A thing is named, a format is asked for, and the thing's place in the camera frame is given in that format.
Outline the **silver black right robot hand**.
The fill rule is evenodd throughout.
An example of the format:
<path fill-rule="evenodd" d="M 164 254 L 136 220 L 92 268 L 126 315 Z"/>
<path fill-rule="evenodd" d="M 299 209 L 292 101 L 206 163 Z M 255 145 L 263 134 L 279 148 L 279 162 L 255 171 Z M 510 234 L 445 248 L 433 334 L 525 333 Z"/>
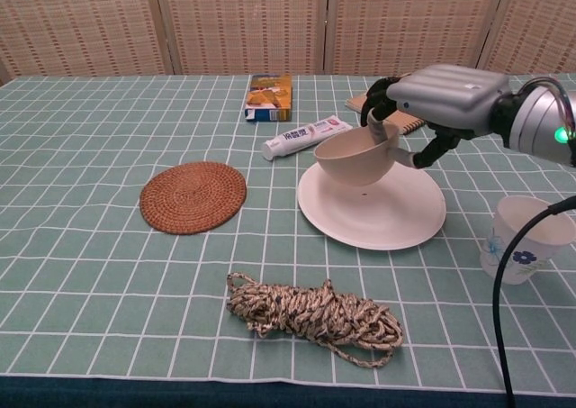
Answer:
<path fill-rule="evenodd" d="M 402 76 L 378 79 L 366 92 L 360 124 L 373 141 L 389 138 L 383 122 L 393 113 L 422 120 L 435 138 L 421 151 L 390 150 L 404 166 L 432 166 L 461 140 L 492 133 L 491 119 L 500 99 L 512 96 L 509 78 L 501 73 L 464 66 L 436 64 Z"/>

